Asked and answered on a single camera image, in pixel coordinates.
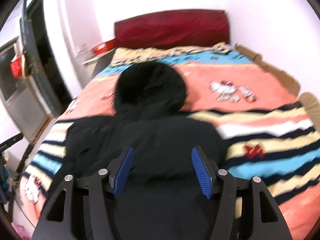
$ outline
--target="red headboard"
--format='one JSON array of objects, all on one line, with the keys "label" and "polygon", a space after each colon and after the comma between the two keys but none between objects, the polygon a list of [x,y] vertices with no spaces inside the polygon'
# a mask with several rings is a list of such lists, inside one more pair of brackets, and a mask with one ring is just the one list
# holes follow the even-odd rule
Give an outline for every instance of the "red headboard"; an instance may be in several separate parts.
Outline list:
[{"label": "red headboard", "polygon": [[230,42],[222,10],[173,10],[150,13],[115,23],[116,46],[130,49],[210,47]]}]

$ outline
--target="red logo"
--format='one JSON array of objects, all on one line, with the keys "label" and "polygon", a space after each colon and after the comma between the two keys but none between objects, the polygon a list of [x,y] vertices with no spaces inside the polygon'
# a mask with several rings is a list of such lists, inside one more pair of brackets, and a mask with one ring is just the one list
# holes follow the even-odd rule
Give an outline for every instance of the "red logo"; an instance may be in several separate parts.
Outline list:
[{"label": "red logo", "polygon": [[245,145],[244,149],[247,151],[246,156],[248,157],[248,159],[252,159],[255,156],[259,156],[260,158],[263,158],[266,155],[259,144],[257,144],[254,147]]}]

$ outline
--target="door frame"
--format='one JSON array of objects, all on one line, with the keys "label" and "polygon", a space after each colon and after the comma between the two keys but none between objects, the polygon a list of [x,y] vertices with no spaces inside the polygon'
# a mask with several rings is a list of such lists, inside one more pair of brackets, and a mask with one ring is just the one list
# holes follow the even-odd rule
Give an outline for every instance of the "door frame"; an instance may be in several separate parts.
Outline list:
[{"label": "door frame", "polygon": [[23,54],[28,57],[30,71],[36,86],[54,117],[62,114],[62,105],[55,94],[48,77],[43,69],[39,51],[33,34],[32,21],[28,19],[28,8],[37,0],[32,0],[27,7],[27,0],[23,1],[22,14],[20,18],[20,32],[23,45]]},{"label": "door frame", "polygon": [[[43,0],[31,0],[30,3],[27,5],[27,8],[26,8],[26,13],[27,13],[27,15],[28,15],[29,13],[31,13],[31,14],[33,13],[32,7],[35,6],[37,3],[42,3],[42,6],[44,6],[44,1],[43,1]],[[59,70],[59,68],[58,68],[58,64],[57,64],[57,61],[56,61],[56,59],[55,59],[55,55],[54,55],[54,53],[53,53],[53,51],[52,51],[52,47],[51,47],[51,44],[50,44],[50,41],[49,41],[45,18],[44,18],[43,20],[44,20],[45,36],[46,36],[46,40],[47,40],[47,43],[48,43],[48,47],[49,47],[51,59],[52,59],[54,65],[55,65],[55,67],[57,68],[57,71],[58,71],[58,73],[59,73],[59,75],[60,75],[60,79],[61,79],[61,81],[62,81],[63,87],[64,87],[64,89],[65,89],[68,97],[70,98],[70,103],[71,103],[72,100],[73,100],[73,98],[72,98],[72,96],[71,96],[71,94],[70,94],[70,92],[69,92],[69,90],[68,90],[68,88],[67,88],[67,86],[66,86],[66,83],[65,83],[65,81],[64,81],[63,78],[62,78],[61,72],[60,72],[60,70]]]}]

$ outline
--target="door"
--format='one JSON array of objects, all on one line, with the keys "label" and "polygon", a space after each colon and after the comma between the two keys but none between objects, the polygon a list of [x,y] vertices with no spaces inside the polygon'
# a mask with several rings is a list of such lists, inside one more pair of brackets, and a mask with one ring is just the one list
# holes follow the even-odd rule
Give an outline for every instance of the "door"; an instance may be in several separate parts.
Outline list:
[{"label": "door", "polygon": [[12,76],[10,63],[16,53],[17,38],[0,48],[0,97],[19,130],[31,142],[48,117],[29,81]]},{"label": "door", "polygon": [[52,52],[44,20],[43,0],[33,0],[27,8],[27,17],[31,19],[32,30],[39,57],[50,85],[65,111],[72,99],[60,75]]},{"label": "door", "polygon": [[32,20],[29,19],[27,15],[27,0],[23,1],[20,29],[23,44],[23,54],[26,59],[24,66],[25,72],[33,76],[36,85],[38,86],[53,115],[58,117],[63,113],[63,107],[57,95],[55,94],[42,66],[32,29]]}]

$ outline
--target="black jacket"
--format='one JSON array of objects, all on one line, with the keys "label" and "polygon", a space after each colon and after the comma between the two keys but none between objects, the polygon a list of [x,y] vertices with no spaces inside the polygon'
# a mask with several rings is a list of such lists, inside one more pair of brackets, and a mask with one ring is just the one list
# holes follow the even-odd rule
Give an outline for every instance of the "black jacket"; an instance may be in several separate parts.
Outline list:
[{"label": "black jacket", "polygon": [[200,145],[221,166],[227,148],[211,124],[178,113],[185,98],[185,83],[168,65],[145,62],[126,69],[116,86],[116,115],[83,118],[69,128],[48,199],[65,175],[92,175],[131,146],[133,166],[113,208],[121,239],[203,239],[217,204],[202,195],[191,149]]}]

